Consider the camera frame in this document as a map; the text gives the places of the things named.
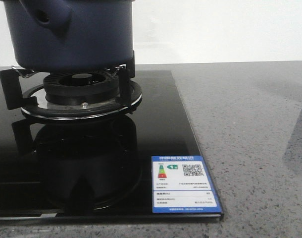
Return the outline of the dark blue cooking pot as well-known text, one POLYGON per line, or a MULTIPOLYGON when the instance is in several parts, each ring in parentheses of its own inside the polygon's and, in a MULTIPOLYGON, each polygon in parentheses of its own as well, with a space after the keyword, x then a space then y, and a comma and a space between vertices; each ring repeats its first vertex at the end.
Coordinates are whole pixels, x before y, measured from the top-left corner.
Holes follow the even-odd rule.
POLYGON ((90 71, 133 57, 130 0, 5 0, 3 5, 23 68, 90 71))

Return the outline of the blue energy label sticker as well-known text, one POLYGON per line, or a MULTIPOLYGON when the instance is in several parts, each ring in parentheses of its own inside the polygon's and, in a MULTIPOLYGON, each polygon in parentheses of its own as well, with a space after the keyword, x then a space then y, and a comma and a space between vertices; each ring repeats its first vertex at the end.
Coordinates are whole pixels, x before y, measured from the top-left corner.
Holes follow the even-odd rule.
POLYGON ((222 215, 202 156, 152 156, 151 167, 153 213, 222 215))

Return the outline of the black glass gas stove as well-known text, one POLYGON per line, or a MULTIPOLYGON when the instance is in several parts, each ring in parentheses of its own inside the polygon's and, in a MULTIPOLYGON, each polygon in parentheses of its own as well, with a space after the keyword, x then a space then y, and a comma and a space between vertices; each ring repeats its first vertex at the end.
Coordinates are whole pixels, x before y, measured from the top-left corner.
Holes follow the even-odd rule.
MULTIPOLYGON (((22 92, 45 77, 20 78, 22 92)), ((223 218, 152 212, 151 157, 202 155, 171 72, 138 71, 134 81, 142 103, 132 114, 68 121, 9 110, 0 81, 0 224, 223 218)))

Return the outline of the black right pan support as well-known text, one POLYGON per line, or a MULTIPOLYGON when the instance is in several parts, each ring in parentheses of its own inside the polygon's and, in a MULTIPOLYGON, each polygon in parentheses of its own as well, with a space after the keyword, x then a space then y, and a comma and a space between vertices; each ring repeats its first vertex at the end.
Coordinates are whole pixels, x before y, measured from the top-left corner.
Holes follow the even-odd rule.
POLYGON ((92 104, 84 102, 80 105, 59 105, 47 101, 44 81, 41 85, 22 92, 19 79, 33 76, 35 72, 32 70, 15 67, 1 70, 0 81, 6 106, 9 110, 20 108, 27 117, 63 121, 103 118, 133 112, 142 100, 141 87, 131 80, 135 76, 135 59, 131 58, 124 64, 104 67, 100 70, 118 76, 118 95, 102 102, 92 104))

